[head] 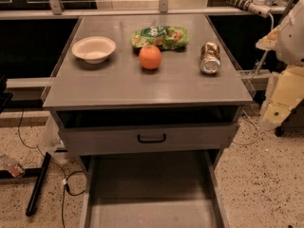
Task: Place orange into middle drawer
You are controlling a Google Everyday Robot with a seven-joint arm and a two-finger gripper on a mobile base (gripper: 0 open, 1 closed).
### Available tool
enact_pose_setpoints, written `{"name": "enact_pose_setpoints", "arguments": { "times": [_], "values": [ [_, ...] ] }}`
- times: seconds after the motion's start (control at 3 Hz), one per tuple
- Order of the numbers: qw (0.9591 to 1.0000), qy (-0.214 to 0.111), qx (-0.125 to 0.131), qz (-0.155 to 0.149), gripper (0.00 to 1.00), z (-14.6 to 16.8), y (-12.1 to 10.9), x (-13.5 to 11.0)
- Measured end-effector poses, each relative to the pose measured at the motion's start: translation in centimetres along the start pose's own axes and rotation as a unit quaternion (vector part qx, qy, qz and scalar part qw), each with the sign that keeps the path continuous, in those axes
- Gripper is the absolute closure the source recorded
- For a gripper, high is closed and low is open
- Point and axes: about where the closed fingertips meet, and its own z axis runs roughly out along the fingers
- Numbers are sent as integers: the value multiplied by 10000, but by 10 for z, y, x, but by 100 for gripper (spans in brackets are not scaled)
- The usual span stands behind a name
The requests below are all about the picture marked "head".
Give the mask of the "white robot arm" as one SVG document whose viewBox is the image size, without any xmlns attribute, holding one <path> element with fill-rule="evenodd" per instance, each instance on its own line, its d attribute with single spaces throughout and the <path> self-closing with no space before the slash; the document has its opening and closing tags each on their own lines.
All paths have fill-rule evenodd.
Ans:
<svg viewBox="0 0 304 228">
<path fill-rule="evenodd" d="M 256 47 L 273 50 L 276 58 L 287 65 L 269 80 L 260 111 L 260 127 L 272 130 L 281 126 L 304 100 L 304 0 L 298 0 L 281 23 L 257 41 Z"/>
</svg>

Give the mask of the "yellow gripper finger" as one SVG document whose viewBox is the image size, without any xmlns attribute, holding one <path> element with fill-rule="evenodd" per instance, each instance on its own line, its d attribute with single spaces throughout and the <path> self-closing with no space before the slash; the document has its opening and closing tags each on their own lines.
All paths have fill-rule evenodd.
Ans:
<svg viewBox="0 0 304 228">
<path fill-rule="evenodd" d="M 268 80 L 265 96 L 259 126 L 273 130 L 304 100 L 304 67 L 287 67 L 281 73 L 274 72 Z"/>
<path fill-rule="evenodd" d="M 256 42 L 256 47 L 262 50 L 275 50 L 279 27 L 272 29 L 267 35 Z"/>
</svg>

